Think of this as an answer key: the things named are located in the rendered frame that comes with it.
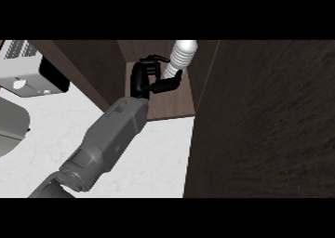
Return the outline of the white and black appliance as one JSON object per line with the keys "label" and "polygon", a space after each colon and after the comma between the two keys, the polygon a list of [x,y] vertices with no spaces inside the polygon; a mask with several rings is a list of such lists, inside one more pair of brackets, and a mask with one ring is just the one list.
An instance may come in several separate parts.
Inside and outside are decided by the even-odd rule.
{"label": "white and black appliance", "polygon": [[22,98],[69,91],[69,79],[28,40],[2,41],[0,86]]}

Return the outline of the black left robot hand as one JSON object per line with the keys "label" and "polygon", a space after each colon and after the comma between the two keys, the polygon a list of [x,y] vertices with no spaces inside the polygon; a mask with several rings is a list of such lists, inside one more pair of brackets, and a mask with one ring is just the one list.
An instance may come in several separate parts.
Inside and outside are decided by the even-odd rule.
{"label": "black left robot hand", "polygon": [[149,99],[149,93],[159,94],[174,90],[180,86],[183,71],[162,79],[161,63],[169,59],[158,55],[149,55],[138,59],[131,68],[130,95],[137,99]]}

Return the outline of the dark wooden cabinet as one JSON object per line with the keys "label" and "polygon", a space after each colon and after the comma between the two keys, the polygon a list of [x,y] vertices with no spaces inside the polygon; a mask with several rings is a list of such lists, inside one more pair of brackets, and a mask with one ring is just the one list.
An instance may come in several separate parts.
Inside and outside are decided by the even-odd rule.
{"label": "dark wooden cabinet", "polygon": [[[100,110],[130,95],[134,62],[152,54],[168,57],[174,46],[171,40],[34,40],[31,44]],[[178,88],[150,96],[150,121],[196,114],[217,47],[215,40],[197,42]]]}

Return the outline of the dark wooden cabinet door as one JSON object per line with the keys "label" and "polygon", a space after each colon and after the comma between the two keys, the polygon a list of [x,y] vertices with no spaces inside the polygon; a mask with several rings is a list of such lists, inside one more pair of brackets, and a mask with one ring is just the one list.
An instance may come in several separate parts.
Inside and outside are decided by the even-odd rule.
{"label": "dark wooden cabinet door", "polygon": [[184,195],[335,197],[335,40],[220,43]]}

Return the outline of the white ribbed water bottle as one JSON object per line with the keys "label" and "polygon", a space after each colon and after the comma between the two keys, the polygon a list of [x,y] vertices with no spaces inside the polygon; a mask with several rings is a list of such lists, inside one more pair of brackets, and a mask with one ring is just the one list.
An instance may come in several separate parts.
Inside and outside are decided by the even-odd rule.
{"label": "white ribbed water bottle", "polygon": [[171,78],[177,71],[184,71],[192,62],[193,55],[197,50],[197,43],[194,40],[177,40],[169,53],[169,63],[163,71],[163,77]]}

